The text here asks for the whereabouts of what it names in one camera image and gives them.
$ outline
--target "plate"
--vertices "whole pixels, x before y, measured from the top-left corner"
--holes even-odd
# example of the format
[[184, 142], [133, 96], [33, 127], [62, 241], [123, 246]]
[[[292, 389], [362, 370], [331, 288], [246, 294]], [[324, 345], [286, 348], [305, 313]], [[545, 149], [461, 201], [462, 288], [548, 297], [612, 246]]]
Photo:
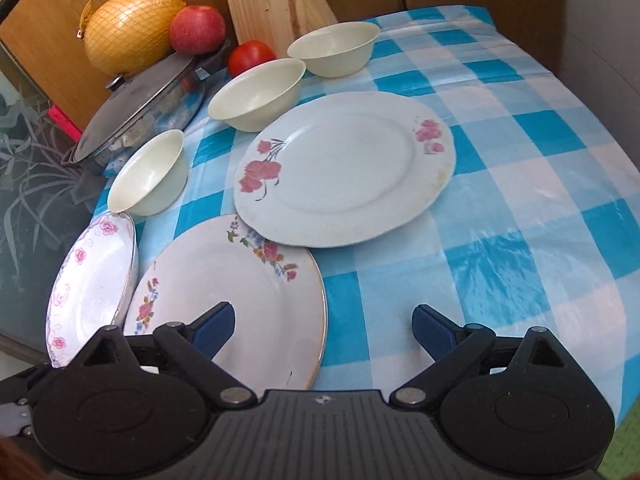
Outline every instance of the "plate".
[[94, 218], [67, 253], [49, 297], [47, 352], [55, 368], [68, 365], [101, 326], [122, 325], [137, 278], [131, 217]]
[[354, 244], [417, 217], [455, 165], [449, 127], [418, 101], [333, 94], [290, 110], [249, 145], [235, 178], [236, 211], [277, 243]]
[[197, 224], [158, 255], [133, 295], [124, 333], [190, 323], [220, 301], [233, 305], [236, 330], [216, 364], [259, 397], [311, 387], [326, 336], [318, 266], [306, 249], [265, 240], [237, 215]]

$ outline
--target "red tomato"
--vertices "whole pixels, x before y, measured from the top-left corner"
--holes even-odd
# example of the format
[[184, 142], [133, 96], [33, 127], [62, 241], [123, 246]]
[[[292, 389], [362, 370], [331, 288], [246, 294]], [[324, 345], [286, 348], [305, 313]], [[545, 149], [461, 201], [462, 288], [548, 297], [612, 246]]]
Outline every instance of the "red tomato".
[[249, 40], [237, 47], [229, 56], [229, 75], [236, 77], [254, 66], [273, 61], [276, 55], [269, 45], [257, 40]]

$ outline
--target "gray lid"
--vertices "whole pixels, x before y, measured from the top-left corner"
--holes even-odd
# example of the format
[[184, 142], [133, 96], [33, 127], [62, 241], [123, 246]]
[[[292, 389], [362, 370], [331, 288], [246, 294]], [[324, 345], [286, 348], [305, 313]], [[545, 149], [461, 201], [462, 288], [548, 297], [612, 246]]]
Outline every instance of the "gray lid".
[[73, 162], [91, 155], [110, 140], [124, 124], [182, 74], [192, 60], [193, 57], [185, 54], [171, 54], [117, 87], [84, 130]]

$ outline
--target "green floor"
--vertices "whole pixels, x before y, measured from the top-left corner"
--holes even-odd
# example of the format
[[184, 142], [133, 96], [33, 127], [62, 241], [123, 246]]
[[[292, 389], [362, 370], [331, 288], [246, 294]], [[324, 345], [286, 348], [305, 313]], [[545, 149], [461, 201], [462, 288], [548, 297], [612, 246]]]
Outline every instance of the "green floor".
[[626, 414], [600, 464], [600, 474], [620, 480], [629, 473], [640, 472], [640, 397]]

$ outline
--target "checkered tablecloth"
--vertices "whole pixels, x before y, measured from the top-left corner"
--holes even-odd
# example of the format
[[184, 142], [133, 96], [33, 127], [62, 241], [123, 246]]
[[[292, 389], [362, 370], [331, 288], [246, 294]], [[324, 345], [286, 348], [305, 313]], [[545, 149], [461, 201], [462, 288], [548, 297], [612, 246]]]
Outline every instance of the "checkered tablecloth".
[[[373, 21], [382, 33], [368, 65], [335, 80], [306, 77], [303, 102], [377, 89], [412, 97], [451, 127], [458, 163], [411, 223], [313, 251], [329, 311], [316, 388], [388, 394], [424, 368], [431, 360], [410, 319], [428, 303], [499, 335], [548, 326], [622, 416], [640, 391], [638, 170], [484, 9], [431, 7]], [[138, 224], [141, 275], [175, 237], [234, 211], [236, 165], [255, 136], [210, 120], [206, 107], [186, 133], [184, 193]]]

